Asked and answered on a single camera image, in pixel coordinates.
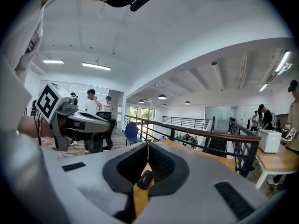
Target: black t-shirt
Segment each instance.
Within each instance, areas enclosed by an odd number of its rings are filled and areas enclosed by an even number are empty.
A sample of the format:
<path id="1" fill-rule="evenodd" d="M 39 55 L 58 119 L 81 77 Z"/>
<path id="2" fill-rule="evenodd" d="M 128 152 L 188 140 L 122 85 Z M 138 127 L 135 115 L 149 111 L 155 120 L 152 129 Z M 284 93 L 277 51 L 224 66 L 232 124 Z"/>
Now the black t-shirt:
<path id="1" fill-rule="evenodd" d="M 272 121 L 272 114 L 270 112 L 270 110 L 266 110 L 265 112 L 265 117 L 264 117 L 264 126 L 266 124 L 269 124 L 268 127 L 266 127 L 265 129 L 271 129 L 272 130 L 272 124 L 271 124 L 271 121 Z"/>

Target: backpack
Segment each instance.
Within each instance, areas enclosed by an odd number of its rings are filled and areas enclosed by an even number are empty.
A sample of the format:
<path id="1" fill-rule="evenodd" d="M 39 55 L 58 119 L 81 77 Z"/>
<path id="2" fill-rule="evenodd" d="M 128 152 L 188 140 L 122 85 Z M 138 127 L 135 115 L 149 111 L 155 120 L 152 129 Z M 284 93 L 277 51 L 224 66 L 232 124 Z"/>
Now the backpack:
<path id="1" fill-rule="evenodd" d="M 274 112 L 271 112 L 271 116 L 272 116 L 272 120 L 271 120 L 272 129 L 276 129 L 277 128 L 277 117 L 276 117 L 276 114 Z"/>

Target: wooden desk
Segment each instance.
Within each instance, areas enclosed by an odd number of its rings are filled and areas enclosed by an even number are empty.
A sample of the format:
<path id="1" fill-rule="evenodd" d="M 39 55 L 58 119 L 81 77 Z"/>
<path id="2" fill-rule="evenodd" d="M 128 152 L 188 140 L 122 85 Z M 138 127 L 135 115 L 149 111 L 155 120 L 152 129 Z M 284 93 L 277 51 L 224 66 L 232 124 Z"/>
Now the wooden desk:
<path id="1" fill-rule="evenodd" d="M 176 143 L 174 141 L 171 141 L 171 140 L 166 140 L 166 141 L 162 141 L 162 142 L 158 142 L 158 143 L 173 146 L 173 147 L 178 147 L 178 148 L 181 148 L 181 149 L 184 149 L 184 150 L 188 150 L 189 152 L 193 152 L 193 153 L 196 153 L 196 154 L 199 154 L 199 155 L 203 155 L 203 156 L 207 156 L 207 157 L 216 159 L 219 162 L 221 162 L 222 164 L 224 164 L 225 166 L 227 166 L 228 168 L 230 168 L 231 170 L 235 171 L 235 160 L 234 159 L 227 159 L 227 158 L 215 156 L 215 155 L 212 155 L 212 154 L 207 154 L 207 153 L 204 153 L 202 151 L 198 151 L 198 150 L 195 150 L 193 148 L 183 146 L 183 145 L 178 144 L 178 143 Z M 143 170 L 143 173 L 146 170 L 151 170 L 149 164 L 146 165 L 145 169 Z M 153 185 L 154 185 L 154 179 L 152 179 L 149 186 L 153 186 Z M 135 184 L 134 191 L 133 191 L 133 198 L 134 198 L 134 204 L 135 204 L 135 214 L 136 214 L 136 217 L 137 217 L 142 213 L 142 211 L 145 209 L 145 207 L 147 206 L 147 204 L 149 202 L 149 200 L 148 200 L 148 191 L 140 189 L 137 186 L 137 184 Z"/>
<path id="2" fill-rule="evenodd" d="M 280 145 L 276 154 L 267 154 L 258 148 L 256 159 L 262 168 L 262 174 L 256 183 L 257 189 L 261 188 L 268 174 L 292 174 L 296 173 L 299 167 L 299 156 L 283 145 Z"/>

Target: blue chair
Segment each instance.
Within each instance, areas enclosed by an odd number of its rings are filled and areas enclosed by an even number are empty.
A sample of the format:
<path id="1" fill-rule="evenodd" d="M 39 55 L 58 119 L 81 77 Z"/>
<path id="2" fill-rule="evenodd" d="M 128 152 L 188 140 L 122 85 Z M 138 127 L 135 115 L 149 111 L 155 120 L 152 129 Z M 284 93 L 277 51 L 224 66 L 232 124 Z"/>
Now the blue chair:
<path id="1" fill-rule="evenodd" d="M 139 128 L 137 127 L 136 124 L 127 124 L 126 130 L 125 130 L 126 146 L 128 145 L 128 142 L 130 145 L 142 142 L 142 140 L 137 137 L 138 131 L 139 131 Z"/>

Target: metal railing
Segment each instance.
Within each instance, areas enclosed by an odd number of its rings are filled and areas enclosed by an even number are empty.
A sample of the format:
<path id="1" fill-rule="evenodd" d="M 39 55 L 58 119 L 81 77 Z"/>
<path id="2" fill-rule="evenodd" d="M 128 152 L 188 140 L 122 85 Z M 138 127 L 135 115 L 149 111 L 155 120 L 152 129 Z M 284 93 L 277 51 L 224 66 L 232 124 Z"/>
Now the metal railing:
<path id="1" fill-rule="evenodd" d="M 256 136 L 254 133 L 246 133 L 246 135 L 240 135 L 240 130 L 243 130 L 243 127 L 236 124 L 233 121 L 229 121 L 229 130 L 232 133 L 219 133 L 219 132 L 209 132 L 209 131 L 204 131 L 204 130 L 198 130 L 194 128 L 185 128 L 185 127 L 179 127 L 179 126 L 174 126 L 174 125 L 168 125 L 165 123 L 160 123 L 160 122 L 155 122 L 152 120 L 147 120 L 147 119 L 142 119 L 142 118 L 137 118 L 129 115 L 125 115 L 125 123 L 135 123 L 136 125 L 140 125 L 140 138 L 150 141 L 149 137 L 153 139 L 153 141 L 159 141 L 159 138 L 154 137 L 154 135 L 148 134 L 149 130 L 158 133 L 160 135 L 163 135 L 165 137 L 168 137 L 171 141 L 179 141 L 185 144 L 189 144 L 192 147 L 199 147 L 203 151 L 213 151 L 214 153 L 218 153 L 220 155 L 231 155 L 235 159 L 235 170 L 239 172 L 240 175 L 246 177 L 248 172 L 250 171 L 250 168 L 253 164 L 253 161 L 255 159 L 255 155 L 257 152 L 258 144 L 260 141 L 260 137 Z M 170 135 L 166 133 L 162 133 L 160 131 L 151 129 L 148 127 L 148 124 L 153 124 L 156 126 L 164 127 L 167 129 L 170 129 Z M 226 141 L 231 141 L 234 144 L 234 152 L 228 152 L 226 151 L 221 151 L 217 150 L 214 148 L 209 148 L 206 146 L 194 144 L 191 142 L 188 142 L 186 140 L 182 140 L 179 138 L 175 137 L 175 131 L 180 131 L 180 132 L 185 132 L 189 134 L 194 134 L 197 136 L 203 136 L 206 138 L 215 138 L 215 139 L 220 139 L 220 140 L 226 140 Z"/>
<path id="2" fill-rule="evenodd" d="M 190 119 L 181 117 L 163 116 L 162 122 L 169 123 L 178 126 L 186 126 L 190 128 L 206 129 L 209 119 Z"/>
<path id="3" fill-rule="evenodd" d="M 256 135 L 256 133 L 246 129 L 245 127 L 239 125 L 237 122 L 232 121 L 232 119 L 229 119 L 229 130 L 228 132 L 235 135 L 240 135 L 240 132 L 243 131 L 248 137 L 255 137 L 257 139 L 261 139 L 259 136 Z M 258 149 L 258 143 L 256 142 L 248 142 L 245 140 L 240 141 L 232 141 L 232 144 L 234 146 L 234 152 L 236 154 L 242 154 L 245 156 L 240 156 L 235 159 L 235 166 L 236 171 L 239 171 L 239 173 L 242 174 L 248 174 L 248 170 L 250 170 L 256 153 Z"/>

